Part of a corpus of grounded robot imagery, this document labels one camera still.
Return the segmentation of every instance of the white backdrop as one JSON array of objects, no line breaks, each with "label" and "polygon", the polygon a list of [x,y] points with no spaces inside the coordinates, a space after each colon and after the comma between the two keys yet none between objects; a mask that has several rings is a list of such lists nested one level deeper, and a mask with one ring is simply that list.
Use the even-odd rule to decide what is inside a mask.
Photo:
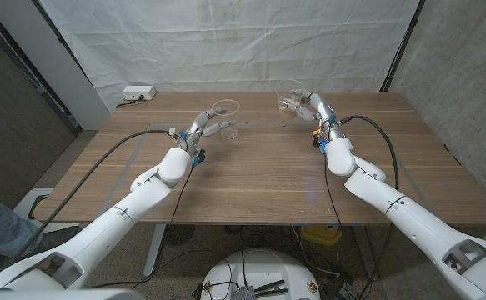
[{"label": "white backdrop", "polygon": [[159,92],[378,91],[418,0],[39,0],[112,111]]}]

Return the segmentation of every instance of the transparent cup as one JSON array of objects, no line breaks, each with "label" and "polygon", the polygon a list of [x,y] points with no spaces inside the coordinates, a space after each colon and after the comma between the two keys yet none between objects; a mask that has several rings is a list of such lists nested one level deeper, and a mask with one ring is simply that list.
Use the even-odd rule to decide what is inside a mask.
[{"label": "transparent cup", "polygon": [[[239,103],[237,101],[232,99],[220,100],[213,105],[213,109],[215,108],[224,109],[224,112],[215,113],[217,115],[217,120],[215,120],[216,122],[222,123],[231,120],[237,120],[237,112],[239,111]],[[235,138],[237,136],[237,133],[237,124],[220,129],[220,135],[226,139]]]},{"label": "transparent cup", "polygon": [[279,107],[279,116],[283,120],[291,120],[296,117],[296,112],[290,111],[285,107],[279,105],[281,102],[291,103],[294,105],[300,105],[302,102],[302,95],[296,96],[292,93],[293,90],[302,90],[304,87],[303,84],[298,80],[288,79],[282,80],[276,84],[276,95],[278,95],[278,107]]}]

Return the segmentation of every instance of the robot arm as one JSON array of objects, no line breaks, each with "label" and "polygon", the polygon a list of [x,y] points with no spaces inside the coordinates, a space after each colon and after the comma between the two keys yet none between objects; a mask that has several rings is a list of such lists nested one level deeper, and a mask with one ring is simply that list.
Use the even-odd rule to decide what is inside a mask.
[{"label": "robot arm", "polygon": [[[132,226],[150,213],[185,174],[188,166],[203,160],[204,150],[196,148],[202,127],[214,115],[200,113],[178,139],[179,147],[168,150],[163,160],[137,177],[130,193],[109,208],[66,243],[23,259],[0,272],[0,288],[13,291],[63,291],[83,286],[94,268],[113,250]],[[52,272],[42,265],[58,264]]]},{"label": "robot arm", "polygon": [[318,140],[330,171],[348,178],[345,187],[385,214],[428,256],[463,299],[486,299],[486,241],[453,229],[385,183],[381,169],[352,154],[352,143],[335,122],[333,109],[317,94],[302,93],[318,112]]}]

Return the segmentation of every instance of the power strip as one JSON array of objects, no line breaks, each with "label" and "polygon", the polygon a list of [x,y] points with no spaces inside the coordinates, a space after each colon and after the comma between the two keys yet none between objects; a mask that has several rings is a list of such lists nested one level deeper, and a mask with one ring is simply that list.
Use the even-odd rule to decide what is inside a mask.
[{"label": "power strip", "polygon": [[141,95],[143,100],[152,100],[156,94],[156,89],[153,86],[127,86],[123,90],[124,99],[137,100]]}]

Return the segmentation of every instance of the wooden table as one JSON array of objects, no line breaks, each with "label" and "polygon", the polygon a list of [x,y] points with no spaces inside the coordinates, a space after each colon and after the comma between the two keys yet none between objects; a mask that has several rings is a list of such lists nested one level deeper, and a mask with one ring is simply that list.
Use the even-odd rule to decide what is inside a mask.
[{"label": "wooden table", "polygon": [[[401,95],[323,92],[321,96],[333,106],[338,118],[362,114],[386,131],[427,202],[421,200],[401,169],[403,193],[433,209],[449,224],[486,225],[485,192]],[[93,163],[120,139],[147,128],[183,130],[198,113],[224,98],[237,100],[241,105],[238,136],[233,140],[224,140],[219,134],[201,138],[199,147],[206,150],[206,162],[194,169],[173,222],[336,223],[324,181],[324,157],[312,144],[311,132],[318,125],[299,118],[282,122],[274,93],[158,94],[152,101],[117,109],[38,208],[36,217],[46,218]],[[354,153],[381,167],[393,185],[392,161],[379,133],[360,120],[345,124],[343,132],[352,141]],[[126,196],[132,180],[159,163],[174,146],[174,141],[163,134],[128,141],[91,175],[55,221],[92,221],[102,208]],[[185,178],[143,222],[170,222]],[[346,190],[344,178],[328,171],[328,181],[344,225],[388,223],[382,213]]]}]

